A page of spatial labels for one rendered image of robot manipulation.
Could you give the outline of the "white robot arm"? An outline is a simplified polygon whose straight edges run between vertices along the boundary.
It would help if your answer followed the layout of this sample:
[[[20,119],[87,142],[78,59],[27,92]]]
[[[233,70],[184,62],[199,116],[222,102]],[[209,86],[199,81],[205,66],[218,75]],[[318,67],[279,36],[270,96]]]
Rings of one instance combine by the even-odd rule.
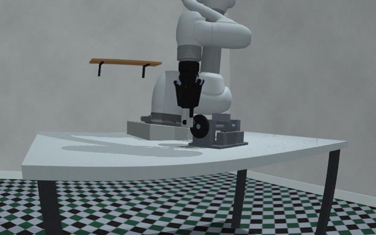
[[[240,49],[251,43],[251,31],[224,16],[236,0],[182,0],[190,10],[180,15],[177,29],[177,60],[201,61],[199,78],[204,79],[198,107],[193,113],[212,115],[229,110],[232,94],[219,74],[221,48]],[[202,5],[203,3],[204,5]],[[206,21],[203,21],[203,17]],[[202,50],[203,47],[203,50]],[[174,80],[179,71],[164,71],[152,95],[151,115],[145,123],[181,127],[182,108],[177,104]]]

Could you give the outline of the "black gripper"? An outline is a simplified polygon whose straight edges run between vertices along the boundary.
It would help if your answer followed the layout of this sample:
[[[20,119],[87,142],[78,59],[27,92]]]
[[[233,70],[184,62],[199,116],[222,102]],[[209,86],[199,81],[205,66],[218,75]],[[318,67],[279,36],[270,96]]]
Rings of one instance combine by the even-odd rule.
[[[177,104],[182,108],[181,127],[193,127],[193,109],[198,107],[204,79],[199,78],[199,62],[180,61],[180,75],[174,81]],[[187,120],[184,125],[183,120]]]

